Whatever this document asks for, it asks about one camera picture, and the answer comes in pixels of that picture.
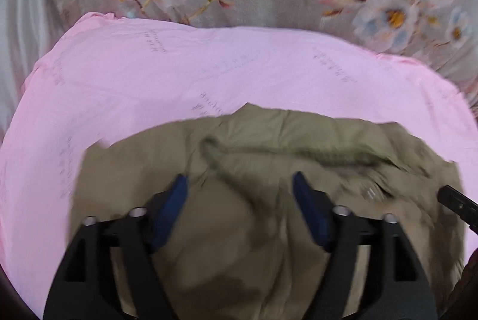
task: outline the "pink tablecloth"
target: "pink tablecloth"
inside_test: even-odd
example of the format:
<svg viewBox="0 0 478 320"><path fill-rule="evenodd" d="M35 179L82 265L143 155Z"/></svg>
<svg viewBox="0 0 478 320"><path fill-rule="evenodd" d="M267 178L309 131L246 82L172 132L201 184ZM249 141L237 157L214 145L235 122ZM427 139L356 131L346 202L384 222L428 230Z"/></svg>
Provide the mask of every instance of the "pink tablecloth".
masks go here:
<svg viewBox="0 0 478 320"><path fill-rule="evenodd" d="M305 31L88 14L37 62L0 149L0 262L35 313L65 249L85 149L246 102L399 122L456 161L464 191L478 199L472 114L453 85L413 59ZM467 256L476 247L470 234Z"/></svg>

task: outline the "pink fitted sheet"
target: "pink fitted sheet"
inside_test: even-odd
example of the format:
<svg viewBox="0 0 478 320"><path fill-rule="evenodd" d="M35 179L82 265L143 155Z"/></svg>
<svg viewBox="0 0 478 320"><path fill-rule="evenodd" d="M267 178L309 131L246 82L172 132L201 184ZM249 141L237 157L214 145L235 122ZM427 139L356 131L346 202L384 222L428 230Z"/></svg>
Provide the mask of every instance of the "pink fitted sheet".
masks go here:
<svg viewBox="0 0 478 320"><path fill-rule="evenodd" d="M464 191L478 199L478 130L458 90L413 59L319 33L90 13L37 62L25 87L0 149L0 262L40 317L85 149L165 122L247 102L396 121L456 161ZM468 235L466 256L477 247Z"/></svg>

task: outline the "silver screw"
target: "silver screw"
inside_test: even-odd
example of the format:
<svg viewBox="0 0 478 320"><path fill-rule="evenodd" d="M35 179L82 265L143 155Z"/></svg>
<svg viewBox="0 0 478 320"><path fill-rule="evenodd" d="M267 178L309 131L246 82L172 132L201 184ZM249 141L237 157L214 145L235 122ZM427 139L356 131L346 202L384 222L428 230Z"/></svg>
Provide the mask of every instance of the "silver screw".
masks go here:
<svg viewBox="0 0 478 320"><path fill-rule="evenodd" d="M348 216L350 215L350 210L343 205L336 205L333 209L335 215L339 216Z"/></svg>
<svg viewBox="0 0 478 320"><path fill-rule="evenodd" d="M146 208L144 207L138 207L138 208L133 208L130 211L130 217L132 218L138 218L140 216L146 215Z"/></svg>
<svg viewBox="0 0 478 320"><path fill-rule="evenodd" d="M93 226L96 222L96 216L87 216L83 219L83 226Z"/></svg>
<svg viewBox="0 0 478 320"><path fill-rule="evenodd" d="M398 223L397 217L392 213L386 213L383 215L383 220L390 224Z"/></svg>

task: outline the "folded clothing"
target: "folded clothing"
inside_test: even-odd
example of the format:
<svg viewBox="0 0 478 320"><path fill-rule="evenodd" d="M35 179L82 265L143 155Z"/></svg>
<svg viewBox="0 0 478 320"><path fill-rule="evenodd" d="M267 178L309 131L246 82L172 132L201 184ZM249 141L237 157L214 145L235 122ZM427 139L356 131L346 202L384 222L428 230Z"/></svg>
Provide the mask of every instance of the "folded clothing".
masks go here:
<svg viewBox="0 0 478 320"><path fill-rule="evenodd" d="M85 216L111 220L145 205L183 173L189 196L154 254L178 317L300 319L328 257L293 198L297 171L359 216L395 214L437 305L444 304L461 275L465 227L436 194L446 184L461 188L458 170L399 124L246 105L229 116L164 124L107 149L95 144L73 195L71 232ZM344 316L360 302L368 263L361 255Z"/></svg>
<svg viewBox="0 0 478 320"><path fill-rule="evenodd" d="M419 62L315 32L196 29L83 17L41 58L0 149L0 262L41 316L85 150L245 103L398 122L458 165L478 199L478 130L455 86ZM478 247L467 238L466 253Z"/></svg>

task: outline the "khaki fabric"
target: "khaki fabric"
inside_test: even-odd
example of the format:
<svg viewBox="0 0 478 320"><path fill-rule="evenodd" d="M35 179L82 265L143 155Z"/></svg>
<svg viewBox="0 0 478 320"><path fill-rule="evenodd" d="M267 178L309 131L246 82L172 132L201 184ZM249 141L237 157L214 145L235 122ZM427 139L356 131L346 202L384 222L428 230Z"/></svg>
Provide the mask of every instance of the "khaki fabric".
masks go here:
<svg viewBox="0 0 478 320"><path fill-rule="evenodd" d="M247 104L232 115L164 124L109 148L95 144L78 178L71 235L85 216L126 214L184 173L188 199L154 255L179 318L300 319L328 255L312 242L293 199L297 171L357 215L397 215L443 305L462 271L464 225L436 193L446 184L461 189L457 168L395 123ZM363 248L345 314L357 309L366 264Z"/></svg>

